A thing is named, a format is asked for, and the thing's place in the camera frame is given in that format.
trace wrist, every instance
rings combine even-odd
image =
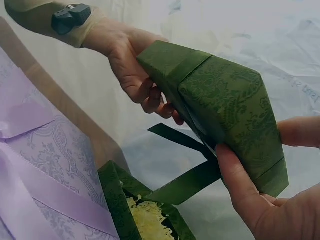
[[[128,38],[129,28],[121,22],[104,17],[92,27],[82,46],[109,57],[117,42]]]

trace black clip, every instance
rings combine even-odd
[[[51,27],[59,35],[66,35],[72,29],[82,26],[91,15],[90,6],[68,5],[52,15]]]

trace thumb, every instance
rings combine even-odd
[[[233,207],[247,226],[254,230],[259,219],[271,208],[271,204],[259,195],[240,160],[229,147],[218,145],[216,154]]]

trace purple gift box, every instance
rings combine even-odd
[[[0,239],[119,240],[90,140],[1,48]]]

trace table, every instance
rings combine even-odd
[[[91,140],[97,168],[113,160],[129,172],[119,145],[108,136],[50,77],[19,40],[7,21],[0,17],[0,47],[22,69],[37,89]]]

